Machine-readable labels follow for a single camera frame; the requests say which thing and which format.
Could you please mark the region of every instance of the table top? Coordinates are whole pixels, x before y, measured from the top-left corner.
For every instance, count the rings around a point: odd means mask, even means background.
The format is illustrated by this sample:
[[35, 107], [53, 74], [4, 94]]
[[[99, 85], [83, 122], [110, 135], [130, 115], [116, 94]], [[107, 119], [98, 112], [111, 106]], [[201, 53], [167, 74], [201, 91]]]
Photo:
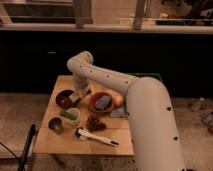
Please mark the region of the table top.
[[[81, 119], [79, 127], [86, 127], [86, 121], [89, 115], [93, 114], [88, 109], [88, 101], [91, 95], [97, 91], [107, 91], [112, 95], [117, 92], [107, 89], [106, 87], [94, 82], [92, 83], [92, 93], [85, 97], [77, 106], [81, 111]], [[72, 85], [72, 76], [61, 75], [57, 78], [55, 87], [50, 97], [44, 119], [42, 121], [36, 142], [34, 144], [34, 153], [48, 154], [75, 154], [75, 155], [133, 155], [129, 123], [127, 118], [111, 118], [109, 114], [97, 114], [100, 121], [104, 122], [107, 128], [103, 131], [94, 132], [115, 139], [119, 142], [118, 147], [106, 145], [95, 140], [80, 140], [75, 136], [76, 128], [73, 128], [63, 118], [59, 116], [59, 112], [63, 109], [55, 103], [55, 98], [62, 90], [74, 90]], [[49, 121], [54, 117], [60, 117], [65, 127], [64, 132], [60, 135], [54, 133], [48, 128]]]

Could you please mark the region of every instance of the speckled floor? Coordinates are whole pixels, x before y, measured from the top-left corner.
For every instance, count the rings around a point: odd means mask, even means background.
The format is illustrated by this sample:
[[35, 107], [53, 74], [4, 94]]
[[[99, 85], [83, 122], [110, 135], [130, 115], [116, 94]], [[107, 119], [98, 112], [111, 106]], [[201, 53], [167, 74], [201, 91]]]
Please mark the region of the speckled floor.
[[[13, 151], [21, 151], [32, 123], [39, 127], [49, 100], [47, 94], [0, 93], [0, 141]], [[173, 108], [187, 168], [213, 171], [213, 135], [201, 118], [213, 111], [213, 100], [206, 99], [204, 109], [193, 112], [188, 104], [198, 99], [172, 98]], [[67, 167], [62, 169], [50, 155], [33, 155], [26, 170], [33, 171], [136, 171], [133, 157], [77, 157], [59, 155]], [[17, 170], [15, 160], [0, 160], [1, 171]]]

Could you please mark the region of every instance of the round container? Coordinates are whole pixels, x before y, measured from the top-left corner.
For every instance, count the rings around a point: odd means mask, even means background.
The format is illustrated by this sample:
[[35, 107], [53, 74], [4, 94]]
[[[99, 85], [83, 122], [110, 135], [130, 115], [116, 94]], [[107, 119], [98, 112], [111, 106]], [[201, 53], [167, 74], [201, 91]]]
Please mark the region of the round container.
[[74, 107], [75, 104], [70, 100], [69, 96], [73, 93], [72, 90], [63, 90], [59, 92], [55, 98], [55, 102], [63, 109]]
[[[95, 105], [97, 103], [97, 101], [102, 97], [102, 96], [110, 96], [111, 97], [111, 102], [109, 103], [109, 105], [104, 109], [104, 110], [98, 110], [95, 108]], [[107, 92], [97, 92], [94, 95], [91, 96], [90, 100], [89, 100], [89, 107], [91, 108], [92, 111], [96, 112], [96, 113], [107, 113], [107, 112], [111, 112], [114, 107], [115, 107], [115, 101], [114, 98], [112, 97], [112, 95], [110, 95]]]
[[64, 120], [73, 127], [76, 127], [80, 123], [81, 111], [78, 108], [69, 108], [66, 112], [76, 117], [76, 119], [72, 120], [68, 117], [63, 117]]
[[49, 128], [57, 134], [61, 134], [64, 131], [62, 120], [58, 117], [52, 118], [48, 124]]

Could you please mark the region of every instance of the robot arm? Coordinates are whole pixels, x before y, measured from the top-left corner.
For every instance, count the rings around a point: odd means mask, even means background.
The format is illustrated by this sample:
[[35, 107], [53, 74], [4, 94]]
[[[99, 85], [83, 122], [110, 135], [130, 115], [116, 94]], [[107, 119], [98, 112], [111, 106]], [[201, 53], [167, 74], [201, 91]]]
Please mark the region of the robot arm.
[[136, 166], [140, 171], [186, 171], [170, 97], [165, 86], [151, 77], [134, 77], [92, 65], [82, 52], [67, 62], [75, 86], [87, 78], [119, 93], [126, 100]]

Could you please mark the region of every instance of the small cup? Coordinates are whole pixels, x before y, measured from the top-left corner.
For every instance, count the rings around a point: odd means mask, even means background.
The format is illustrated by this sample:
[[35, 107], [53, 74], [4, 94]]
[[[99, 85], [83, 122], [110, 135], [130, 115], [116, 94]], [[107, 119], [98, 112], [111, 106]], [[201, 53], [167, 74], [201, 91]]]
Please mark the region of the small cup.
[[52, 118], [49, 121], [49, 128], [53, 130], [56, 134], [61, 134], [64, 131], [62, 120], [60, 118]]
[[80, 110], [78, 108], [69, 108], [66, 110], [66, 112], [73, 115], [75, 119], [72, 120], [68, 117], [63, 117], [64, 120], [70, 125], [72, 125], [73, 127], [76, 127], [80, 123], [80, 115], [81, 115]]

